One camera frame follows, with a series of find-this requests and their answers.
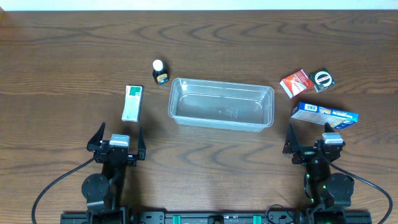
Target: glue bottle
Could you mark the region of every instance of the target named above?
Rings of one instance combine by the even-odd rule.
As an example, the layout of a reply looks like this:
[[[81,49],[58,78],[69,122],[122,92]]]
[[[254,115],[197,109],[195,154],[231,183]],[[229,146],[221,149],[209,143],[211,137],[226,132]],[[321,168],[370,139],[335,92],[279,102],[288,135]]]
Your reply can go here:
[[[166,83],[169,80],[169,73],[165,68],[164,63],[161,60],[155,60],[152,64],[154,66],[154,76],[155,82],[159,85]]]

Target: blue box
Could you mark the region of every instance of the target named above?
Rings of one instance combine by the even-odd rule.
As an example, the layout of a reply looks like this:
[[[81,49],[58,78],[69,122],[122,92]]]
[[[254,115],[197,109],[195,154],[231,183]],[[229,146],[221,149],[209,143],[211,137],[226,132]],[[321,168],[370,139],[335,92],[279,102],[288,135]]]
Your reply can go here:
[[[357,113],[302,102],[293,108],[290,117],[322,125],[328,122],[332,128],[336,129],[345,129],[358,122]]]

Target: red and white package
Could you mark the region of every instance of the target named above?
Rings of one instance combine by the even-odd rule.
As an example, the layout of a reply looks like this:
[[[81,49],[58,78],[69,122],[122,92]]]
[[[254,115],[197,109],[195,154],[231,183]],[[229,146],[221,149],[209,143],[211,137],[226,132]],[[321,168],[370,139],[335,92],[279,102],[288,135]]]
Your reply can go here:
[[[282,79],[280,85],[290,98],[313,87],[313,83],[302,69]]]

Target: wooden table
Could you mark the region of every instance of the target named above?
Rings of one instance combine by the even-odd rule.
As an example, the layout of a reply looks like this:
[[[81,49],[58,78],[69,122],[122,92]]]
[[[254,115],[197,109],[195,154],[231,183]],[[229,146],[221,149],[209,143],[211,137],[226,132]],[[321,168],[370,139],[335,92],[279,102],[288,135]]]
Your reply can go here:
[[[145,129],[147,159],[129,168],[123,200],[136,210],[262,210],[309,201],[304,168],[282,154],[299,101],[359,113],[341,131],[335,163],[386,189],[398,202],[398,12],[10,12],[0,22],[0,223],[31,223],[38,194],[92,157],[85,147],[101,122],[111,134]],[[152,61],[171,81],[155,84]],[[328,68],[336,85],[290,100],[280,79]],[[167,115],[177,77],[269,85],[275,122],[261,133],[179,126]],[[141,121],[123,123],[124,89],[143,85]],[[303,143],[322,126],[292,121]],[[81,183],[92,163],[59,182],[37,209],[39,223],[85,211]],[[374,222],[382,193],[356,181],[352,207]],[[393,210],[388,223],[398,222]]]

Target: clear plastic container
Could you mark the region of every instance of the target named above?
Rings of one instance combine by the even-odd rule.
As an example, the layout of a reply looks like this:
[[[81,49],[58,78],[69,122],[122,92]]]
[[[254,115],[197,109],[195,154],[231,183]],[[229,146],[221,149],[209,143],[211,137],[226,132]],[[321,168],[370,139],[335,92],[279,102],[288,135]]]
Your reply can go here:
[[[176,78],[169,116],[177,124],[259,132],[274,122],[269,86]]]

